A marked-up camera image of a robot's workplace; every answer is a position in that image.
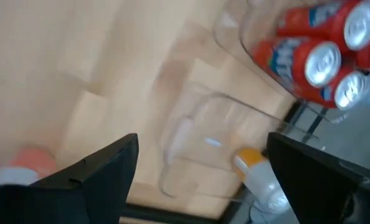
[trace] wooden surface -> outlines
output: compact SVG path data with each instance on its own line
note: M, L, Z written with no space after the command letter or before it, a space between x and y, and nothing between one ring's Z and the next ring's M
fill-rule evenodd
M224 3L0 0L0 166L31 143L48 147L63 168L138 133L128 201L219 217L227 200L169 198L157 188L158 144L181 88L202 83L278 118L293 101L215 43Z

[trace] clear plastic bin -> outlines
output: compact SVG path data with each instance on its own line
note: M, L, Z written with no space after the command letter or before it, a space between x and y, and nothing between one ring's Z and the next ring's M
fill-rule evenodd
M260 76L275 89L286 91L281 83L276 82L254 63L249 52L260 40L275 36L278 18L284 10L324 2L328 0L228 0L214 26L214 37L223 49L248 67L251 72ZM370 96L370 75L367 76L367 80L368 87L365 95ZM337 115L324 119L332 123L341 122L351 116L359 104L348 111L332 109L337 111ZM321 116L318 111L310 109Z
M288 136L298 141L308 135L228 95L187 83L161 139L162 193L243 200L235 194L241 181L234 172L234 155L243 147L264 150L273 131L291 133ZM318 138L309 137L315 147L324 148Z

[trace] can label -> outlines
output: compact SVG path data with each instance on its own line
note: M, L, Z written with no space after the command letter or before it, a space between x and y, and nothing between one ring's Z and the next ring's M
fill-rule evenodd
M332 96L332 87L326 86L326 87L322 88L321 91L320 91L320 95L321 95L322 99L324 99L325 101L329 101L331 99L331 96Z
M272 58L269 62L271 71L277 74L283 81L283 85L288 90L293 90L293 54L295 49L305 38L286 38L280 40L273 46Z
M334 16L342 5L342 1L335 1L310 8L308 11L310 26L317 27L322 25L329 18Z

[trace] black frame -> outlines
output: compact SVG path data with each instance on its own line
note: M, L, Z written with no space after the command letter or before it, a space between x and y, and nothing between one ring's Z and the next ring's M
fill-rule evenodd
M297 101L290 108L284 121L290 124L295 124L302 112L306 108L306 102ZM314 122L308 128L307 133L313 134L316 127L322 121L323 116L326 114L327 109L322 109L320 112L321 116L316 116ZM302 142L306 143L309 140L309 135L304 135ZM238 192L244 191L245 187L242 185ZM221 215L220 219L214 220L211 218L202 218L194 215L186 215L178 212L169 212L157 208L145 207L141 205L126 204L123 210L122 216L127 218L134 218L139 220L146 220L151 222L167 223L167 224L229 224L239 207L242 204L239 202L230 202L226 210Z

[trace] clear plastic container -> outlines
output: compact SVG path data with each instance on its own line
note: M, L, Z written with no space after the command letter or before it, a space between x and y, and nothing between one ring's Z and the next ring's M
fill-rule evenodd
M228 95L188 83L161 139L162 193L243 200L235 194L241 181L234 171L234 155L243 147L264 150L273 131L291 133L288 136L298 141L308 135ZM315 147L323 148L318 138L309 137Z
M214 26L214 37L216 42L239 62L250 69L251 72L260 76L276 90L286 91L286 88L267 75L254 61L249 52L259 41L275 37L280 14L289 8L300 6L312 6L318 3L329 2L328 0L228 0ZM370 74L365 95L370 95ZM339 123L351 116L360 102L347 111L336 110L336 116L324 118L332 123ZM318 111L310 108L318 116Z

